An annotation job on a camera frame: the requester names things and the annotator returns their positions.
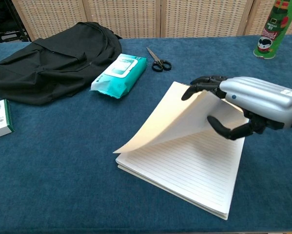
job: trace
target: blue tablecloth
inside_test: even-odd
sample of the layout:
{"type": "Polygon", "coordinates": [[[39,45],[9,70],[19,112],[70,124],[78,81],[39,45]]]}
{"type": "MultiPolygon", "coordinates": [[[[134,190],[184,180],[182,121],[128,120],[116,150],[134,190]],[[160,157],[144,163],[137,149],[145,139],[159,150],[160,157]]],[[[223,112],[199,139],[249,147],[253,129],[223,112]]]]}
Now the blue tablecloth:
{"type": "MultiPolygon", "coordinates": [[[[116,100],[85,89],[43,106],[10,102],[15,132],[0,137],[0,233],[292,231],[292,130],[247,137],[227,221],[117,168],[112,152],[142,126],[173,81],[250,76],[292,88],[292,35],[277,56],[257,36],[122,39],[149,64],[116,100]],[[150,47],[173,64],[152,71],[150,47]]],[[[26,46],[0,44],[0,60],[26,46]]]]}

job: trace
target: teal packaging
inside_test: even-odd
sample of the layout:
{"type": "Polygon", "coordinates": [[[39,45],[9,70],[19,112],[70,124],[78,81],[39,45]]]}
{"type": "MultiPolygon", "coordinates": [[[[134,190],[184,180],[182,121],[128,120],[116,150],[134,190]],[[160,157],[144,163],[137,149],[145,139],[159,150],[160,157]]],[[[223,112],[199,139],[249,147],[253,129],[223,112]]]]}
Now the teal packaging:
{"type": "Polygon", "coordinates": [[[121,98],[129,93],[135,82],[145,71],[148,60],[144,57],[120,54],[91,85],[90,91],[121,98]]]}

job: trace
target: robotic hand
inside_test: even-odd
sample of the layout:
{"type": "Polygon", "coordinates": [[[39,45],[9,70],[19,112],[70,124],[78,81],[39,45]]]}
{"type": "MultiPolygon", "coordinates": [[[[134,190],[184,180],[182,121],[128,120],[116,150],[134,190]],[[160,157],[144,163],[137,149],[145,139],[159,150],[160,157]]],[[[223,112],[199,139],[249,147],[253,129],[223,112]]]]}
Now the robotic hand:
{"type": "Polygon", "coordinates": [[[202,90],[211,91],[220,99],[240,107],[250,121],[229,129],[213,117],[207,120],[221,136],[236,140],[256,132],[262,134],[266,127],[277,130],[292,128],[292,89],[257,78],[222,76],[199,77],[191,82],[182,100],[202,90]]]}

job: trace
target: black backpack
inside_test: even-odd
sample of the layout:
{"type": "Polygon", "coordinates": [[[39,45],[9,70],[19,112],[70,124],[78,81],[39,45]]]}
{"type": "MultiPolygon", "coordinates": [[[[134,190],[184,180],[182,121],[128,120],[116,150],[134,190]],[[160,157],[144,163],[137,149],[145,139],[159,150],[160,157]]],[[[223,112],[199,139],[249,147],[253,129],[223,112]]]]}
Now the black backpack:
{"type": "Polygon", "coordinates": [[[0,61],[0,97],[41,105],[73,96],[117,59],[119,39],[95,22],[37,39],[0,61]]]}

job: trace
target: pringles can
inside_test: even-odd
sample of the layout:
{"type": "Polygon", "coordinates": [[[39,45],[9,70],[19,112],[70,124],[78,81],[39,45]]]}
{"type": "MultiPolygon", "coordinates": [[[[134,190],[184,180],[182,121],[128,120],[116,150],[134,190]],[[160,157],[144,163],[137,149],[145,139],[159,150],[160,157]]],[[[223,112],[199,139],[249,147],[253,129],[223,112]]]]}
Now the pringles can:
{"type": "Polygon", "coordinates": [[[276,0],[253,51],[254,55],[262,59],[274,58],[291,22],[292,0],[276,0]]]}

